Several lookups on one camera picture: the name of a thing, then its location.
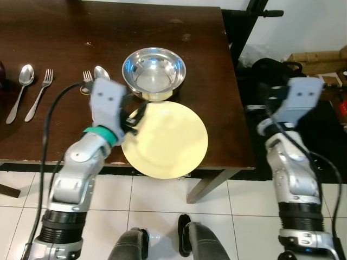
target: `fork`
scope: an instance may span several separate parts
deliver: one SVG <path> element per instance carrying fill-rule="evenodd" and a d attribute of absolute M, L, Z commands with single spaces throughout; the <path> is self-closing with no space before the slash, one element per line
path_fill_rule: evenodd
<path fill-rule="evenodd" d="M 89 70 L 83 71 L 83 81 L 85 83 L 93 82 L 92 73 Z M 83 95 L 90 95 L 90 90 L 84 85 L 80 88 L 80 92 Z"/>
<path fill-rule="evenodd" d="M 42 88 L 40 90 L 40 93 L 38 94 L 38 97 L 37 97 L 35 103 L 33 104 L 30 111 L 28 112 L 27 116 L 25 117 L 25 119 L 24 119 L 25 122 L 29 122 L 31 119 L 33 119 L 33 117 L 35 115 L 35 111 L 37 109 L 38 102 L 39 102 L 40 97 L 43 93 L 43 90 L 45 88 L 47 88 L 49 85 L 51 85 L 52 81 L 53 81 L 53 70 L 52 69 L 46 69 L 46 74 L 45 74 L 43 82 L 42 82 Z"/>

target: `spoon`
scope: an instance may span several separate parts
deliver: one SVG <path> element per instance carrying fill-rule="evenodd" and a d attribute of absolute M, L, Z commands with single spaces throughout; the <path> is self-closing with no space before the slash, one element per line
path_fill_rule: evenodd
<path fill-rule="evenodd" d="M 33 82 L 33 80 L 34 80 L 34 69 L 30 64 L 27 64 L 21 70 L 19 82 L 20 84 L 22 84 L 22 89 L 17 98 L 15 105 L 13 106 L 9 116 L 6 119 L 6 124 L 12 123 L 13 120 L 16 118 L 18 105 L 20 103 L 23 90 L 26 86 L 30 85 Z"/>
<path fill-rule="evenodd" d="M 94 68 L 94 78 L 97 79 L 99 77 L 105 80 L 110 80 L 110 76 L 107 71 L 101 66 L 96 66 Z"/>

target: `metal bowl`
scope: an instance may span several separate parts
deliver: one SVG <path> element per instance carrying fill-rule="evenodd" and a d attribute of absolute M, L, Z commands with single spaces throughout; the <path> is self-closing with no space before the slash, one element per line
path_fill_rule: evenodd
<path fill-rule="evenodd" d="M 145 48 L 126 58 L 122 74 L 136 96 L 163 101 L 178 91 L 185 77 L 185 64 L 170 50 Z"/>

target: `yellow plate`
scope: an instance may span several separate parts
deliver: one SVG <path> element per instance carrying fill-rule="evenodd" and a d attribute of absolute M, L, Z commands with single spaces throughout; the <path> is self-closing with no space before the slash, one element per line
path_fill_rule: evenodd
<path fill-rule="evenodd" d="M 136 129 L 137 136 L 127 133 L 121 147 L 129 163 L 147 176 L 159 179 L 184 176 L 206 154 L 205 125 L 184 105 L 169 101 L 149 103 Z"/>

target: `wooden table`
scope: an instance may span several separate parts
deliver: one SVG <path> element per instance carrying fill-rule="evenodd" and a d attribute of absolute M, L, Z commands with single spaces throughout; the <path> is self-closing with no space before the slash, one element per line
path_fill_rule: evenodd
<path fill-rule="evenodd" d="M 220 8 L 78 1 L 2 0 L 0 60 L 7 70 L 9 91 L 0 92 L 0 160 L 38 164 L 43 123 L 57 94 L 82 80 L 96 65 L 125 84 L 121 66 L 141 48 L 162 47 L 185 62 L 183 88 L 170 100 L 193 111 L 206 125 L 209 146 L 199 168 L 226 169 L 205 178 L 192 190 L 193 203 L 241 169 L 255 166 L 245 116 L 237 89 Z M 15 103 L 23 65 L 35 69 L 36 82 L 24 93 L 15 121 L 6 118 Z M 24 118 L 41 88 L 46 69 L 54 70 L 35 117 Z M 66 95 L 52 118 L 48 163 L 53 163 L 91 125 L 89 97 L 78 89 Z M 106 166 L 131 166 L 120 147 Z"/>

